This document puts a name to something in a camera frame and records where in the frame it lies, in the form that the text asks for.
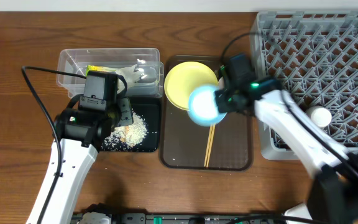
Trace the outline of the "light blue bowl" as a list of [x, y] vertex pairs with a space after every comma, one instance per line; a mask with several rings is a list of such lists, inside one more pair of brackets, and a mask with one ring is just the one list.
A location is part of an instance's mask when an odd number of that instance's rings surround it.
[[196, 88], [188, 100], [188, 116], [200, 126], [211, 126], [220, 123], [227, 113], [218, 111], [215, 92], [217, 85], [202, 85]]

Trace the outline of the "pink bowl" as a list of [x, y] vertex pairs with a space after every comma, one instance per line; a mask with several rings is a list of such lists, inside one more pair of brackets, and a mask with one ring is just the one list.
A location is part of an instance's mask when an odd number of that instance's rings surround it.
[[218, 88], [220, 90], [222, 90], [224, 88], [224, 78], [221, 77], [219, 80], [218, 80]]

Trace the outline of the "white tissue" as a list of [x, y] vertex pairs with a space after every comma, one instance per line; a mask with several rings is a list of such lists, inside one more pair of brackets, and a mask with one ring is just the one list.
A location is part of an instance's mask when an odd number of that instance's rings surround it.
[[141, 81], [148, 77], [145, 70], [138, 65], [117, 68], [114, 72], [125, 79], [127, 83], [126, 96], [136, 95], [142, 87]]

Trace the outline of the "pale green cup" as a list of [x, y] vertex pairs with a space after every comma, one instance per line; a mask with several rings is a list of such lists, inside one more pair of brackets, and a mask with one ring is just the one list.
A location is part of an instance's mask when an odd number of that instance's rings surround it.
[[331, 112], [322, 106], [313, 106], [306, 110], [306, 114], [319, 128], [325, 128], [332, 121]]

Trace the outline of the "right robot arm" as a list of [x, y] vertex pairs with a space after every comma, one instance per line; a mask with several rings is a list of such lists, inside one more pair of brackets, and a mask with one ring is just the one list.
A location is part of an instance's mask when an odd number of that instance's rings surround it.
[[279, 80], [250, 82], [249, 68], [218, 69], [221, 113], [251, 114], [273, 129], [313, 180], [307, 201], [276, 217], [285, 223], [353, 223], [358, 219], [358, 152], [328, 136], [298, 107]]

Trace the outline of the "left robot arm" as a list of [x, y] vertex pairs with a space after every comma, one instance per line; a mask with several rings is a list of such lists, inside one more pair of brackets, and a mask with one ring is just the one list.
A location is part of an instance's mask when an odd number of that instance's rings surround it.
[[116, 127], [133, 123], [126, 89], [116, 73], [86, 76], [85, 91], [50, 119], [54, 141], [44, 180], [28, 223], [69, 223], [86, 175]]

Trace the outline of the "rice food scraps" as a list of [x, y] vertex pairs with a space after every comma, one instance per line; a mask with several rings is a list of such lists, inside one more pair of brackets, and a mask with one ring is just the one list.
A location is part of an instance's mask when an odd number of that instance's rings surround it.
[[105, 151], [129, 151], [140, 146], [148, 134], [145, 119], [133, 114], [133, 123], [114, 128], [114, 131], [103, 142]]

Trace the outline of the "yellow green snack wrapper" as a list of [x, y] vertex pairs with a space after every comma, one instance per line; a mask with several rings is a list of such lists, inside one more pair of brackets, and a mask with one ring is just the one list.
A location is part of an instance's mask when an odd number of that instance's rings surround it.
[[87, 76], [90, 71], [111, 73], [111, 72], [116, 72], [117, 68], [103, 67], [98, 65], [88, 65], [85, 70], [85, 75]]

